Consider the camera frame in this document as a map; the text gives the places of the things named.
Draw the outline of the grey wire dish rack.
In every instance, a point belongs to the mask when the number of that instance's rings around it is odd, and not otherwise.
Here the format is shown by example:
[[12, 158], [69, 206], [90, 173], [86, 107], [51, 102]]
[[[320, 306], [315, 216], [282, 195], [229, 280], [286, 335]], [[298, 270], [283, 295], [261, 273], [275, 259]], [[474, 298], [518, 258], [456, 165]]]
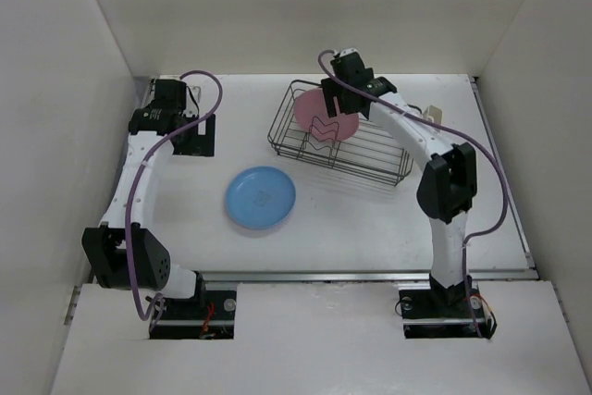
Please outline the grey wire dish rack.
[[296, 99], [317, 86], [308, 80], [293, 80], [278, 107], [267, 141], [278, 155], [308, 164], [335, 169], [361, 179], [396, 186], [412, 172], [413, 160], [392, 137], [377, 125], [360, 118], [358, 130], [340, 141], [339, 125], [313, 118], [305, 130], [294, 115]]

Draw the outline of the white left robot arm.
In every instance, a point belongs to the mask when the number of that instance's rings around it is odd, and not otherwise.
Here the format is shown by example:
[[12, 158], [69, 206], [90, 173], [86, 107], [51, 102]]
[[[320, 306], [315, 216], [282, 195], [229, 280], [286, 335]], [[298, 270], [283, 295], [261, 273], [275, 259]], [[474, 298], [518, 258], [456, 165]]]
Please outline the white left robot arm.
[[190, 110], [200, 93], [184, 78], [152, 80], [148, 103], [133, 112], [127, 153], [111, 203], [95, 228], [86, 228], [81, 244], [99, 285], [115, 290], [152, 290], [175, 299], [183, 315], [206, 309], [198, 273], [173, 263], [152, 233], [160, 180], [175, 155], [215, 154], [216, 114]]

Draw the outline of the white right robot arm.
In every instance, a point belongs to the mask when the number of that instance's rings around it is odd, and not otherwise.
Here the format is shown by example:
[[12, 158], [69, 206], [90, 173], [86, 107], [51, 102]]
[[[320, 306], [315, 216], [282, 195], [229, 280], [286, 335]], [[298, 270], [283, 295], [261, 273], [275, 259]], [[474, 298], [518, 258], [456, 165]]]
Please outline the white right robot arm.
[[364, 65], [356, 49], [333, 55], [333, 74], [322, 80], [327, 113], [361, 114], [386, 131], [419, 166], [416, 200], [431, 227], [433, 263], [428, 303], [450, 315], [465, 298], [463, 240], [468, 211], [476, 195], [476, 154], [456, 144], [408, 105], [397, 88]]

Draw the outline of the blue plate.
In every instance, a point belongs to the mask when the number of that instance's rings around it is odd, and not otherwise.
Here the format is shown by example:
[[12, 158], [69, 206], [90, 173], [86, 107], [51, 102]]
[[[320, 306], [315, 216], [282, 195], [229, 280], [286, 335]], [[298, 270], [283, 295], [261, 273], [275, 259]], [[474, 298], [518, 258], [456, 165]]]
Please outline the blue plate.
[[276, 167], [250, 167], [228, 185], [224, 198], [228, 217], [237, 225], [266, 230], [281, 224], [296, 202], [290, 176]]

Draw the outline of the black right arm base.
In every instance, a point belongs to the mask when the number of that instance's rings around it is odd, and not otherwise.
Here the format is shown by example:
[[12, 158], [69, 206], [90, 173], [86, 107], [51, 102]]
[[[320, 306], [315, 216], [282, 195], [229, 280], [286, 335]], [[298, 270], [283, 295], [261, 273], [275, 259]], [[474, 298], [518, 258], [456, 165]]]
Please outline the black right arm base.
[[400, 286], [397, 308], [406, 339], [491, 339], [498, 328], [496, 316], [476, 285], [471, 288], [470, 302], [461, 290], [461, 299], [452, 305], [439, 302], [428, 286]]

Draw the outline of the pink plate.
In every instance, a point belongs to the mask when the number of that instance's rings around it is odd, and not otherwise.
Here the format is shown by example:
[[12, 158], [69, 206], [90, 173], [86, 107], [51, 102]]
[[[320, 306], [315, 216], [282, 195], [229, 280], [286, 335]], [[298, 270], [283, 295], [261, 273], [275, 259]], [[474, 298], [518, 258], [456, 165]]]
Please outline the pink plate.
[[320, 88], [308, 90], [294, 100], [293, 114], [298, 125], [319, 142], [342, 142], [359, 129], [357, 114], [339, 114], [329, 117], [323, 92]]

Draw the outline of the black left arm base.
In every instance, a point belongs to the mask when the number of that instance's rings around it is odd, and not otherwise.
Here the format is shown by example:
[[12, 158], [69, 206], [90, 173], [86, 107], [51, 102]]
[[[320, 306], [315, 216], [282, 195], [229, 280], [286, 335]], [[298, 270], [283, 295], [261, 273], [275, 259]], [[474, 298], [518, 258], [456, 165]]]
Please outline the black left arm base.
[[209, 284], [198, 277], [191, 298], [165, 298], [164, 309], [155, 308], [149, 339], [234, 339], [236, 309], [236, 285]]

